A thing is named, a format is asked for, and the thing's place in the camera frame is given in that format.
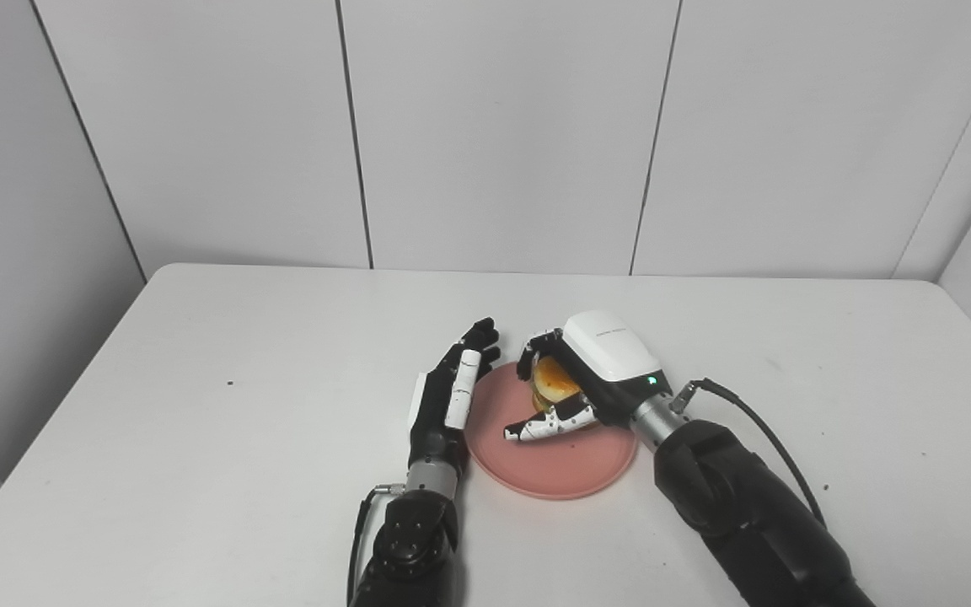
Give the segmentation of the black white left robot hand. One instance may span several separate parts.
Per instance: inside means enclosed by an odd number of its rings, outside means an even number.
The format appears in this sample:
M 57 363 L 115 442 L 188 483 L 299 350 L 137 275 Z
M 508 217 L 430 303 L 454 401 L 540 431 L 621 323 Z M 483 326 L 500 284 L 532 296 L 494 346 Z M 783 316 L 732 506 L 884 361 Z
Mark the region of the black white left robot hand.
M 451 465 L 456 474 L 462 475 L 469 461 L 464 432 L 446 426 L 448 402 L 456 373 L 465 351 L 481 354 L 475 380 L 481 380 L 501 356 L 497 345 L 500 333 L 496 322 L 486 316 L 472 325 L 443 355 L 436 367 L 425 376 L 421 397 L 417 400 L 415 423 L 410 429 L 410 456 L 408 464 L 429 460 Z

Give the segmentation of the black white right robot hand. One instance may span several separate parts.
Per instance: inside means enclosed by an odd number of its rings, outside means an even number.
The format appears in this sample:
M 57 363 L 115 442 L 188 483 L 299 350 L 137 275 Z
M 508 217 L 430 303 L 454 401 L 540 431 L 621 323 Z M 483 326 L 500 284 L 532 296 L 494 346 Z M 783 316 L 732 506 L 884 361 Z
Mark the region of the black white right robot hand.
M 662 364 L 616 314 L 583 311 L 529 338 L 517 361 L 518 378 L 531 380 L 543 357 L 555 361 L 579 391 L 547 411 L 508 424 L 502 430 L 507 441 L 552 439 L 597 423 L 629 429 L 655 450 L 685 423 L 669 410 L 672 389 Z

